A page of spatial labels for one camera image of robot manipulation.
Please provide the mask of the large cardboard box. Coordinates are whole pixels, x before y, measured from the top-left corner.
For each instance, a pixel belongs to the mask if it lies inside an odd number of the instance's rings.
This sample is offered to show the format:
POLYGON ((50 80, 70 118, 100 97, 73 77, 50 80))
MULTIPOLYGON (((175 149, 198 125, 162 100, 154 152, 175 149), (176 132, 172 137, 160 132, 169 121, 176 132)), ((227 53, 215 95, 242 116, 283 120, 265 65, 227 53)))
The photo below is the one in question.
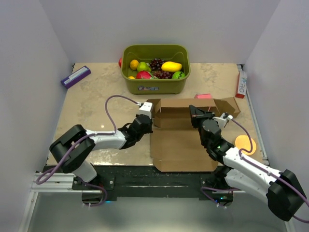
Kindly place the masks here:
POLYGON ((153 133, 150 155, 162 172, 212 172, 218 162, 201 145, 198 130, 192 127, 189 106, 219 113, 214 99, 150 99, 153 106, 153 133))

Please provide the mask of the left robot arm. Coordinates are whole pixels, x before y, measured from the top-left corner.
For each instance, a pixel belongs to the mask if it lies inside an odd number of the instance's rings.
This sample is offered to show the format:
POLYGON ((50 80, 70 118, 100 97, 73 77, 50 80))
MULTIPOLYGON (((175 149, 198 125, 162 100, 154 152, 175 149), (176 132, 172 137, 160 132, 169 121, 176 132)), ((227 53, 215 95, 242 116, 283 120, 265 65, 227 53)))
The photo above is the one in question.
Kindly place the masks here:
POLYGON ((137 114, 131 123, 116 132, 90 131, 75 125, 53 142, 49 150, 64 173, 73 173, 83 180, 88 189, 100 184, 97 171, 86 158, 93 150, 127 149, 134 146, 145 134, 152 133, 151 113, 137 114))

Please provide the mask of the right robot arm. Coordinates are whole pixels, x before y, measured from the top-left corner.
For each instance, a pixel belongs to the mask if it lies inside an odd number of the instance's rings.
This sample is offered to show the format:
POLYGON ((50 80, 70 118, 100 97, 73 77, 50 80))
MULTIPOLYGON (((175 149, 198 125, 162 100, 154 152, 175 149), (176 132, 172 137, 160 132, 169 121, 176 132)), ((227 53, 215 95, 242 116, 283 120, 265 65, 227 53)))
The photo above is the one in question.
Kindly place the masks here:
POLYGON ((217 188, 242 190, 264 202, 279 219, 289 221, 309 201, 296 177, 290 170, 279 171, 246 155, 245 148, 237 148, 225 140, 222 128, 229 121, 237 123, 232 115, 223 113, 216 117, 213 112, 189 106, 191 124, 199 132, 201 145, 210 158, 223 165, 222 174, 216 176, 217 188))

